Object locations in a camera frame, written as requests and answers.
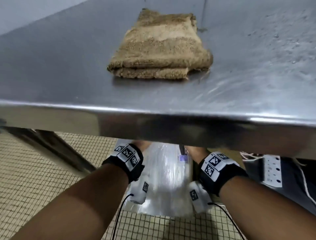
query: metal table leg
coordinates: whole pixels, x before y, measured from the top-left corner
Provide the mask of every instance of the metal table leg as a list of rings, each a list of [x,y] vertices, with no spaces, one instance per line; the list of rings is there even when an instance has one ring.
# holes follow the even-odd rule
[[[89,161],[54,132],[15,127],[2,128],[57,165],[81,178],[95,170]]]

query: white extension socket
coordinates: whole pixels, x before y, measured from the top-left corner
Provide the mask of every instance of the white extension socket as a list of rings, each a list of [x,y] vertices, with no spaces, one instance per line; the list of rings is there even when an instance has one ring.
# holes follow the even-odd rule
[[[263,155],[264,181],[263,183],[272,187],[282,187],[282,173],[280,156]]]

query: hand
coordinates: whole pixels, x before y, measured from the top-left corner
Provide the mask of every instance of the hand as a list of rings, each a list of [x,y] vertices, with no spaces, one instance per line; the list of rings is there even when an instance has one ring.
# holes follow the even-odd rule
[[[151,145],[150,141],[143,140],[134,140],[131,143],[138,147],[142,151],[142,153]]]
[[[206,148],[200,147],[192,147],[192,146],[184,146],[187,150],[192,159],[197,162],[198,164],[206,158],[210,152]]]

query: human arm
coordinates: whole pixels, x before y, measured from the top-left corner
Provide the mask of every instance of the human arm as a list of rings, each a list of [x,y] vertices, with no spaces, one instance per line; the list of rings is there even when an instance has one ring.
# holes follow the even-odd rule
[[[144,151],[149,142],[134,141]],[[120,167],[102,167],[66,189],[25,224],[12,240],[100,240],[128,186]]]
[[[186,148],[197,163],[209,155],[203,148]],[[249,240],[316,238],[316,216],[249,178],[231,178],[221,187],[219,196]]]

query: folded cloth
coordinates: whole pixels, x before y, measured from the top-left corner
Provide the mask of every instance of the folded cloth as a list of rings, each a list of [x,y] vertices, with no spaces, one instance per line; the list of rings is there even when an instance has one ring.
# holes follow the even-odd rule
[[[107,69],[125,78],[183,79],[190,70],[205,70],[212,63],[193,14],[161,15],[143,9]]]

